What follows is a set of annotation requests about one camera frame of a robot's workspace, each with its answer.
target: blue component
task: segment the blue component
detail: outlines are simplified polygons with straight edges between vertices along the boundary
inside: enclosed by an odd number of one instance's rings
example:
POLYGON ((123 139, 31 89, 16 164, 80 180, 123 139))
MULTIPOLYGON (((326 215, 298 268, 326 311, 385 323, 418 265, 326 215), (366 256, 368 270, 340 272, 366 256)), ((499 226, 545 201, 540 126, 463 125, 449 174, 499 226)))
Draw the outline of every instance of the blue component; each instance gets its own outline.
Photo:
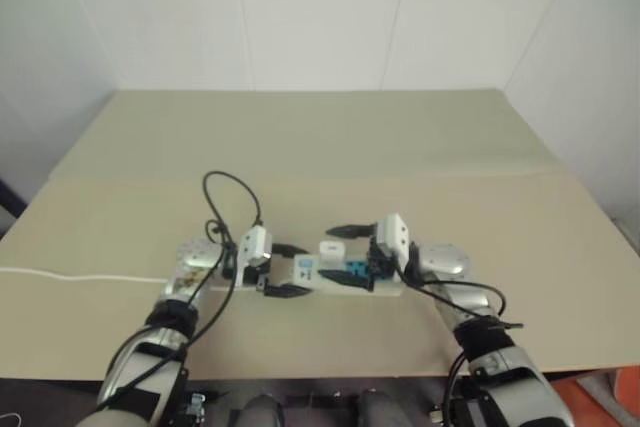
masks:
POLYGON ((345 264, 347 272, 352 275, 357 275, 358 277, 367 277, 368 276, 368 268, 367 263, 360 260, 352 260, 345 264))

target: silver robot arm segment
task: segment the silver robot arm segment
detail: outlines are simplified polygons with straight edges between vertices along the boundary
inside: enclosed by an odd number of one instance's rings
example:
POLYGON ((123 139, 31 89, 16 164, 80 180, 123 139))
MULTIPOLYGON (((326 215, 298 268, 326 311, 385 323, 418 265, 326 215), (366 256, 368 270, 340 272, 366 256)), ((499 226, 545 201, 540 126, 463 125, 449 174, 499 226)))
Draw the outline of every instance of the silver robot arm segment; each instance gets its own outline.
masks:
POLYGON ((505 324, 491 306, 486 290, 446 282, 473 282, 471 261, 452 244, 417 246, 398 214, 378 222, 371 237, 370 260, 376 271, 386 271, 382 253, 415 286, 462 307, 467 312, 436 302, 442 318, 469 362, 471 382, 465 404, 477 403, 477 415, 467 409, 458 426, 573 427, 565 404, 522 347, 515 345, 505 324))
POLYGON ((176 273, 163 289, 145 325, 116 354, 98 394, 98 403, 112 398, 139 375, 147 372, 170 354, 179 355, 107 409, 85 418, 78 427, 101 426, 197 426, 204 420, 204 397, 185 394, 188 371, 184 368, 186 351, 181 346, 194 335, 198 306, 208 285, 211 269, 224 256, 219 244, 206 239, 187 244, 178 252, 176 273))

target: orange object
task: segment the orange object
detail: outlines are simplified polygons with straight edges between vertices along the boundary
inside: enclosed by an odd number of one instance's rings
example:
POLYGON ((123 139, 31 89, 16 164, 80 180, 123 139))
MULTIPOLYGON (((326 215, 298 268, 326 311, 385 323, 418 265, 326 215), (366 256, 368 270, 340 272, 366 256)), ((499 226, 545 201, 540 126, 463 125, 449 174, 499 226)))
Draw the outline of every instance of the orange object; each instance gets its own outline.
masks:
POLYGON ((640 365, 618 369, 614 376, 613 393, 620 405, 640 417, 640 365))
POLYGON ((560 380, 552 385, 567 404, 576 427, 620 427, 620 424, 576 381, 560 380))

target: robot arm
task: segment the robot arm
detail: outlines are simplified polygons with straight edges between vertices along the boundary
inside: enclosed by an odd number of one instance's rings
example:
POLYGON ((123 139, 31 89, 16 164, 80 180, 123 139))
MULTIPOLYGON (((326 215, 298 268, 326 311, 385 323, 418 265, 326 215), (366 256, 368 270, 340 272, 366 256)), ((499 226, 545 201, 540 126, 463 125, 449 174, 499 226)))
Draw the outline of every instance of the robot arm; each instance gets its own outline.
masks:
POLYGON ((117 399, 108 410, 98 410, 78 427, 119 425, 197 426, 204 420, 204 396, 185 392, 188 371, 182 346, 194 335, 200 297, 208 279, 223 261, 220 244, 202 239, 178 252, 176 273, 163 289, 152 312, 136 334, 116 353, 98 394, 98 403, 117 399), (174 358, 139 382, 133 389, 118 393, 130 381, 172 355, 174 358))
POLYGON ((452 307, 436 302, 442 318, 469 362, 465 399, 456 403, 456 425, 491 427, 573 427, 573 419, 522 347, 515 345, 486 291, 471 282, 469 257, 452 244, 418 246, 398 214, 372 226, 344 226, 328 233, 370 237, 369 285, 376 277, 401 276, 414 287, 428 286, 452 307))
POLYGON ((307 295, 311 289, 288 282, 275 285, 270 282, 273 255, 293 258, 306 254, 303 249, 288 244, 274 244, 271 234, 262 225, 253 226, 242 238, 238 250, 236 287, 255 286, 266 297, 290 299, 307 295))

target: gray floor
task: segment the gray floor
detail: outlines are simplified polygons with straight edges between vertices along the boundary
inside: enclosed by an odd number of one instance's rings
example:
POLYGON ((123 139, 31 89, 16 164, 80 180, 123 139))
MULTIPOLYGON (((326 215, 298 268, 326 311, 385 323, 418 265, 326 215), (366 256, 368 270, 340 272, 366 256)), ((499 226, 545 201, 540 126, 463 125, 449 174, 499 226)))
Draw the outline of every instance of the gray floor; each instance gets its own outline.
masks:
MULTIPOLYGON (((0 415, 18 412, 24 427, 72 426, 95 405, 92 390, 97 385, 0 379, 0 415)), ((285 407, 288 427, 342 427, 356 425, 353 406, 357 395, 367 389, 381 390, 394 397, 414 425, 432 425, 427 414, 441 398, 443 386, 442 379, 409 378, 213 381, 192 382, 189 388, 225 393, 207 406, 207 426, 229 426, 250 399, 266 393, 285 407)), ((0 419, 0 427, 16 425, 15 418, 0 419)))

